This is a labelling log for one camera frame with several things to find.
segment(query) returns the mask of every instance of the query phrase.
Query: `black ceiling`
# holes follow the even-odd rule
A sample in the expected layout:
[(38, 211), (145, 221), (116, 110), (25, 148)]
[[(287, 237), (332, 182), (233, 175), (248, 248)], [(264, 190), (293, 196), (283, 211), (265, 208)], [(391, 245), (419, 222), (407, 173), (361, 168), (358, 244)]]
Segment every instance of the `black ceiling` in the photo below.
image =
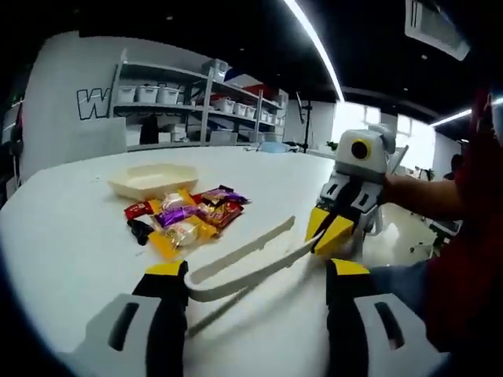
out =
[[(477, 67), (496, 61), (494, 54), (500, 53), (494, 52), (499, 46), (487, 42), (497, 23), (491, 21), (491, 8), (485, 9), (481, 2), (437, 1), (472, 44), (461, 62), (405, 36), (405, 0), (298, 3), (328, 50), (348, 101), (426, 122), (467, 108), (481, 73), (494, 71), (489, 65), (487, 70)], [(314, 46), (282, 0), (145, 3), (131, 8), (111, 5), (110, 10), (96, 3), (65, 3), (53, 9), (47, 5), (22, 9), (14, 13), (16, 20), (20, 14), (32, 32), (16, 33), (14, 42), (9, 37), (11, 64), (18, 71), (26, 71), (45, 38), (80, 30), (81, 36), (129, 36), (169, 43), (226, 60), (270, 86), (290, 93), (298, 90), (303, 98), (336, 99)], [(461, 138), (463, 125), (441, 126), (439, 131)]]

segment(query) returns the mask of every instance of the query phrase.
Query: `wall lettering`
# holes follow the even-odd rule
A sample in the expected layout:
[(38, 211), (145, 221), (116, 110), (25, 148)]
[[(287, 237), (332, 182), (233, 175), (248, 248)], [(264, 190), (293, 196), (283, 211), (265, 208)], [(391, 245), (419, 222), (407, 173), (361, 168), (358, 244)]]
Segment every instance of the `wall lettering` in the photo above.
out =
[(77, 106), (80, 120), (91, 118), (106, 118), (108, 116), (108, 102), (110, 88), (94, 88), (92, 90), (77, 90)]

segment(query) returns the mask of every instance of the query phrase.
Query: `ceiling light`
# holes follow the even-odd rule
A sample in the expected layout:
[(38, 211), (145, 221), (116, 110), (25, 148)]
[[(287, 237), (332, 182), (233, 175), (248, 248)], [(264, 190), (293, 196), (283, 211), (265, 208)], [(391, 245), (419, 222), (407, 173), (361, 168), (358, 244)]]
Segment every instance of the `ceiling light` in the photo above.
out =
[(325, 68), (329, 72), (330, 79), (332, 80), (332, 83), (336, 88), (337, 97), (339, 97), (339, 101), (345, 102), (343, 91), (340, 87), (339, 80), (337, 79), (336, 71), (332, 65), (332, 62), (330, 61), (329, 55), (327, 54), (325, 47), (323, 46), (320, 38), (318, 37), (318, 34), (316, 34), (313, 25), (311, 25), (306, 15), (301, 10), (299, 5), (297, 5), (295, 0), (283, 0), (283, 2), (290, 8), (292, 13), (297, 18), (297, 20), (299, 20), (299, 22), (302, 24), (306, 33), (309, 35), (309, 38), (311, 38), (311, 41), (313, 42), (314, 46), (316, 47), (316, 50), (318, 51), (321, 59), (323, 60), (323, 63), (325, 64)]
[[(500, 104), (503, 104), (503, 97), (499, 97), (497, 99), (495, 99), (492, 103), (491, 103), (493, 106), (499, 106)], [(453, 120), (456, 120), (456, 119), (459, 119), (459, 118), (463, 118), (465, 116), (468, 116), (472, 113), (472, 110), (471, 109), (468, 109), (468, 110), (464, 110), (462, 112), (459, 112), (455, 115), (452, 115), (448, 118), (445, 118), (445, 119), (441, 119), (439, 120), (438, 122), (435, 122), (435, 123), (432, 123), (430, 124), (430, 126), (432, 127), (435, 127), (435, 126), (440, 126), (441, 124), (445, 124), (445, 123), (448, 123), (448, 122), (452, 122)]]

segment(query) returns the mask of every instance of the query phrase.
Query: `cream paper tray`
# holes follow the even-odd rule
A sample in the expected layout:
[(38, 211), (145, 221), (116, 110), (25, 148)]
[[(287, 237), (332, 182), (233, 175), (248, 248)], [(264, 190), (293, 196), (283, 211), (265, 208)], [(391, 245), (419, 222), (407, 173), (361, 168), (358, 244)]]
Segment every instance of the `cream paper tray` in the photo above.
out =
[(196, 183), (195, 167), (170, 163), (130, 167), (108, 179), (108, 184), (117, 195), (139, 201), (163, 199), (163, 194), (178, 189), (190, 192)]

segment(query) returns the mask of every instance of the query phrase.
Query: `metal shelf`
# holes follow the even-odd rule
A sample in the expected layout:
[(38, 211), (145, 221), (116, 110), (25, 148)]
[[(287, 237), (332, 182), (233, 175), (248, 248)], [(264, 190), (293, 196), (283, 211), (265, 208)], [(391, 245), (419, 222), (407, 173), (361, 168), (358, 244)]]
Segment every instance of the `metal shelf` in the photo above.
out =
[(230, 119), (230, 120), (240, 120), (244, 123), (253, 123), (255, 124), (257, 122), (256, 119), (251, 119), (251, 118), (248, 118), (247, 116), (241, 116), (241, 115), (236, 115), (236, 114), (230, 114), (228, 112), (220, 112), (219, 110), (210, 110), (208, 112), (209, 115), (215, 115), (215, 116), (220, 116), (222, 118), (227, 118), (227, 119)]
[(201, 81), (203, 83), (206, 83), (207, 81), (206, 75), (197, 72), (191, 72), (181, 68), (135, 61), (123, 62), (122, 71), (120, 72), (120, 78), (152, 79), (192, 84), (198, 81)]
[[(257, 119), (251, 119), (251, 118), (248, 118), (246, 116), (241, 116), (241, 115), (236, 115), (236, 114), (230, 114), (228, 112), (221, 112), (221, 111), (218, 111), (218, 110), (210, 110), (208, 112), (208, 114), (209, 115), (214, 115), (214, 116), (220, 116), (222, 118), (227, 118), (227, 119), (233, 120), (233, 121), (240, 120), (243, 123), (252, 123), (252, 124), (255, 124), (257, 122)], [(260, 121), (259, 124), (261, 126), (281, 127), (281, 126), (278, 126), (277, 124), (272, 124), (272, 123), (263, 122), (263, 121)]]
[[(230, 85), (225, 82), (216, 82), (214, 80), (215, 73), (213, 70), (209, 71), (208, 75), (203, 75), (199, 72), (187, 71), (181, 68), (175, 68), (160, 64), (151, 64), (141, 61), (128, 61), (127, 49), (121, 53), (119, 63), (116, 65), (114, 77), (111, 86), (110, 103), (108, 106), (108, 116), (114, 115), (121, 116), (127, 115), (128, 112), (166, 112), (172, 114), (179, 114), (185, 124), (188, 122), (188, 115), (192, 114), (196, 118), (200, 118), (200, 141), (189, 143), (160, 143), (158, 145), (137, 145), (130, 150), (143, 150), (143, 149), (156, 149), (156, 148), (180, 148), (189, 147), (194, 145), (205, 146), (207, 144), (207, 133), (209, 132), (207, 123), (208, 117), (226, 119), (233, 123), (244, 125), (244, 128), (249, 128), (253, 135), (251, 140), (257, 140), (259, 131), (262, 132), (277, 132), (281, 126), (274, 125), (268, 122), (261, 122), (257, 119), (249, 119), (245, 116), (234, 114), (227, 114), (218, 112), (210, 106), (210, 99), (212, 93), (228, 96), (235, 101), (245, 104), (250, 104), (256, 107), (256, 115), (260, 115), (262, 109), (267, 109), (270, 112), (276, 110), (286, 110), (280, 107), (279, 104), (263, 98), (263, 92), (260, 90), (258, 95), (248, 92), (239, 86)], [(199, 96), (199, 105), (192, 106), (189, 104), (146, 104), (146, 103), (117, 103), (118, 88), (121, 81), (131, 81), (134, 85), (137, 81), (145, 80), (144, 82), (165, 82), (175, 83), (179, 86), (185, 87), (183, 93), (185, 103), (189, 103), (189, 98), (194, 95), (194, 90)]]
[(276, 102), (272, 102), (272, 101), (269, 101), (265, 98), (262, 99), (262, 106), (265, 106), (266, 108), (272, 108), (272, 109), (275, 109), (275, 110), (281, 110), (282, 107), (277, 104)]
[(225, 94), (226, 96), (233, 98), (233, 100), (238, 100), (240, 102), (244, 102), (245, 104), (253, 102), (256, 105), (256, 102), (259, 100), (259, 96), (256, 94), (250, 93), (238, 86), (230, 85), (225, 82), (214, 81), (211, 86), (211, 91)]
[(165, 108), (176, 112), (202, 112), (203, 106), (192, 106), (190, 104), (147, 104), (142, 102), (117, 103), (114, 105), (114, 111), (119, 109), (122, 111), (142, 111), (142, 110), (158, 110)]

